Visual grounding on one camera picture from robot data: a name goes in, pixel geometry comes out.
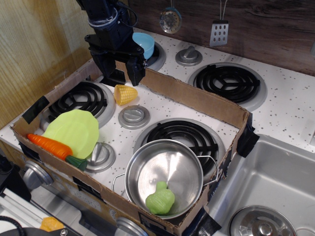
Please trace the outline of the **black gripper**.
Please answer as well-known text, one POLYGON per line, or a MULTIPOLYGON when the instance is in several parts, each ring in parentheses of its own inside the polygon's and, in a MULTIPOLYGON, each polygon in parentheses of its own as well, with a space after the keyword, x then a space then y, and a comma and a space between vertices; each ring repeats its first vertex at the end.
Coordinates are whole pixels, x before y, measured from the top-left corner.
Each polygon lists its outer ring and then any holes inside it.
POLYGON ((116 69, 116 61, 126 63, 133 86, 145 77, 144 49, 132 39, 133 26, 129 15, 89 15, 88 23, 95 34, 85 36, 95 64, 104 77, 116 69))

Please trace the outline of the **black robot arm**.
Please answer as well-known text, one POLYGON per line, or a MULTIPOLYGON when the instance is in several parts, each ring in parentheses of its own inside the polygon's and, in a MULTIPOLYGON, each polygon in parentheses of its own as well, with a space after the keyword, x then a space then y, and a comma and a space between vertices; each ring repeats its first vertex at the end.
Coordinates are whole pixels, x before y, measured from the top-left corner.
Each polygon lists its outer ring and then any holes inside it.
POLYGON ((94 34, 85 36, 95 64, 103 74, 104 84, 124 85, 126 77, 133 86, 145 77, 147 60, 144 49, 133 40, 134 11, 118 0, 80 0, 94 34))

